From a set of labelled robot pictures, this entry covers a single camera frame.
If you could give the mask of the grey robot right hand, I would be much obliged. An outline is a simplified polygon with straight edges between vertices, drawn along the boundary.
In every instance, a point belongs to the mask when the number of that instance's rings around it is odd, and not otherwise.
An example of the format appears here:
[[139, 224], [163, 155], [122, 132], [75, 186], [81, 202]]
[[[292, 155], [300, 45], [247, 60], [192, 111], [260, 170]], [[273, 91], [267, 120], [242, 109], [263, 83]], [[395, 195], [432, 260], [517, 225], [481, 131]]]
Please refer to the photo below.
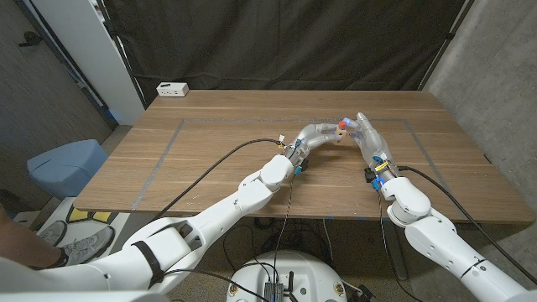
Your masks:
[[348, 128], [352, 128], [349, 135], [357, 143], [362, 157], [371, 170], [368, 178], [371, 179], [374, 173], [382, 185], [388, 180], [397, 178], [399, 169], [388, 144], [366, 116], [359, 112], [356, 120], [345, 117], [343, 122]]

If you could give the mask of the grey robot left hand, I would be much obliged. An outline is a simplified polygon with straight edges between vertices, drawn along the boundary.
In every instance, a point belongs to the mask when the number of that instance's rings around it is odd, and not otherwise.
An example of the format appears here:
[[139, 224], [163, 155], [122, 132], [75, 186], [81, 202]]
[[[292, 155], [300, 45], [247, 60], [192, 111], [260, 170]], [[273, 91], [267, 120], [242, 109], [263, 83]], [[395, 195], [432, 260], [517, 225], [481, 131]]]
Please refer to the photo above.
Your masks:
[[337, 132], [338, 125], [330, 123], [309, 124], [305, 126], [290, 143], [285, 157], [294, 167], [300, 165], [314, 148], [328, 142], [340, 142], [343, 135]]

